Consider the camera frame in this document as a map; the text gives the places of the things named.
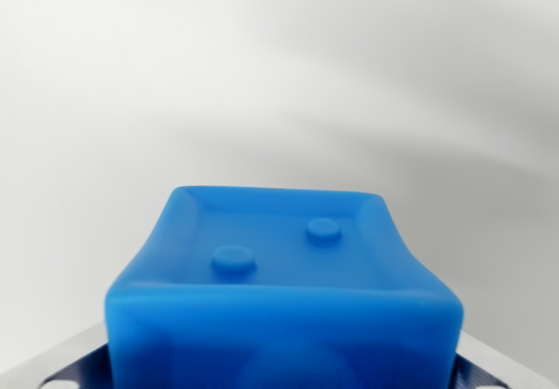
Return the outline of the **black silver gripper left finger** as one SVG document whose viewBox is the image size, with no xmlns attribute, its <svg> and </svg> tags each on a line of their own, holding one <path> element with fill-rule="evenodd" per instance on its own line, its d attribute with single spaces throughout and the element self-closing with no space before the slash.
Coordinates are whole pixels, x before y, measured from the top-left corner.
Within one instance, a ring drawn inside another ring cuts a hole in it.
<svg viewBox="0 0 559 389">
<path fill-rule="evenodd" d="M 1 375 L 2 388 L 112 388 L 107 331 L 98 323 Z"/>
</svg>

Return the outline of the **black silver gripper right finger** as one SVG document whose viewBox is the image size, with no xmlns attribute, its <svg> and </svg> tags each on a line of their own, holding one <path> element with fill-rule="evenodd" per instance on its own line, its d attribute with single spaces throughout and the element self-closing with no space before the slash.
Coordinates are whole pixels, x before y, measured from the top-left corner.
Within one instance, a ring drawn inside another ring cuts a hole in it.
<svg viewBox="0 0 559 389">
<path fill-rule="evenodd" d="M 550 388 L 551 381 L 460 332 L 450 388 Z"/>
</svg>

